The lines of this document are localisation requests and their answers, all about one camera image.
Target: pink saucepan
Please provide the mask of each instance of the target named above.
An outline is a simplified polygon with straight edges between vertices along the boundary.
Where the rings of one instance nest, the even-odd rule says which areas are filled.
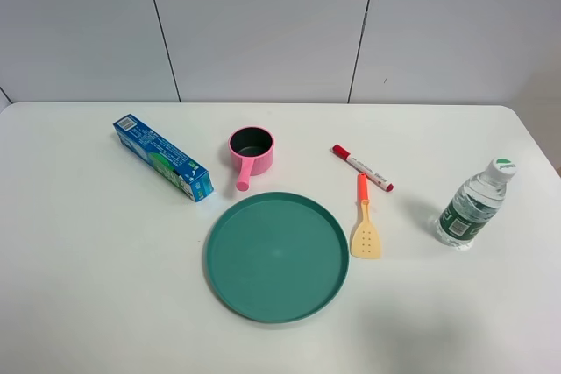
[[[230,136],[228,146],[231,162],[239,170],[236,187],[244,192],[250,176],[264,173],[273,163],[273,135],[260,127],[244,127]]]

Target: pink pot handle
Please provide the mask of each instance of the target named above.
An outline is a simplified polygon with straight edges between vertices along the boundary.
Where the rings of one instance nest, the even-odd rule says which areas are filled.
[[[249,188],[249,176],[252,175],[254,161],[255,159],[253,158],[242,159],[242,168],[239,171],[238,183],[236,183],[236,187],[242,192],[245,192]]]

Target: teal round tray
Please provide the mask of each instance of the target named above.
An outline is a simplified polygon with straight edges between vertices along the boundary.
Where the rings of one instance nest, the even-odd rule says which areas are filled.
[[[232,206],[210,232],[206,274],[218,297],[255,321],[308,317],[337,294],[349,247],[337,220],[298,194],[257,194]]]

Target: orange spatula handle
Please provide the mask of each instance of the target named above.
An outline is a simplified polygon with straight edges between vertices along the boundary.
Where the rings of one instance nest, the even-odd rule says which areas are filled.
[[[359,174],[359,200],[368,200],[368,178],[364,173]]]

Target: toy kitchen utensil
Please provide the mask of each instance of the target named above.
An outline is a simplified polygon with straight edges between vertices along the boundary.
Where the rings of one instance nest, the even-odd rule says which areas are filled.
[[[359,200],[362,209],[362,222],[352,235],[351,254],[355,258],[380,258],[382,247],[378,231],[370,221],[368,178],[364,173],[359,174]]]
[[[337,295],[349,247],[337,220],[298,194],[255,194],[228,209],[210,232],[206,276],[236,313],[264,323],[308,317]]]
[[[230,136],[228,146],[231,162],[239,170],[236,187],[244,192],[250,176],[264,173],[273,163],[273,135],[260,127],[244,127]]]

